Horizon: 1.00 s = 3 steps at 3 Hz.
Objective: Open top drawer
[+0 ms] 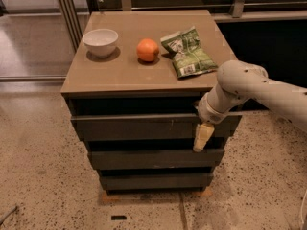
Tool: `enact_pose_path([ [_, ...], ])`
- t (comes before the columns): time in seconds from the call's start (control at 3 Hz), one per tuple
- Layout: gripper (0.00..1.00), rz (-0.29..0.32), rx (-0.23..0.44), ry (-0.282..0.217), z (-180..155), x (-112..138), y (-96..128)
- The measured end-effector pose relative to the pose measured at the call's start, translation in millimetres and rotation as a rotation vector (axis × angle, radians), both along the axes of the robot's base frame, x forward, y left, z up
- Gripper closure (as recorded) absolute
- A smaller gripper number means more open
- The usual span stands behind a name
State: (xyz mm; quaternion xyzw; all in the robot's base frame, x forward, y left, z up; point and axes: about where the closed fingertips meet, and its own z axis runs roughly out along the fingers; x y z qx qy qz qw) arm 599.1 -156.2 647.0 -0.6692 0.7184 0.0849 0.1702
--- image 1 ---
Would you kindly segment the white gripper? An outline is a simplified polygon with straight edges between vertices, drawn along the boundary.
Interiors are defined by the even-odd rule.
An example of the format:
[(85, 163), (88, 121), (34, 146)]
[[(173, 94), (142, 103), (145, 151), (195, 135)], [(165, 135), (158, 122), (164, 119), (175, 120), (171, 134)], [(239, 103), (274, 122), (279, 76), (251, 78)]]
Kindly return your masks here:
[(203, 123), (198, 124), (196, 127), (193, 151), (201, 152), (215, 130), (213, 125), (219, 124), (227, 116), (227, 114), (215, 110), (209, 104), (208, 94), (205, 94), (199, 100), (197, 111)]

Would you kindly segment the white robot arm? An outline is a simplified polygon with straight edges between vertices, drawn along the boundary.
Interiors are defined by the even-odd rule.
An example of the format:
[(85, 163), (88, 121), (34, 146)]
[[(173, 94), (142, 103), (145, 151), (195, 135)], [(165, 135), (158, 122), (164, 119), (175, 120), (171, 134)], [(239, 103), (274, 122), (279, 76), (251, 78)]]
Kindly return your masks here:
[(239, 60), (223, 63), (217, 71), (217, 84), (199, 100), (193, 151), (201, 152), (214, 132), (214, 125), (228, 116), (229, 110), (253, 99), (307, 131), (307, 89), (272, 80), (258, 65)]

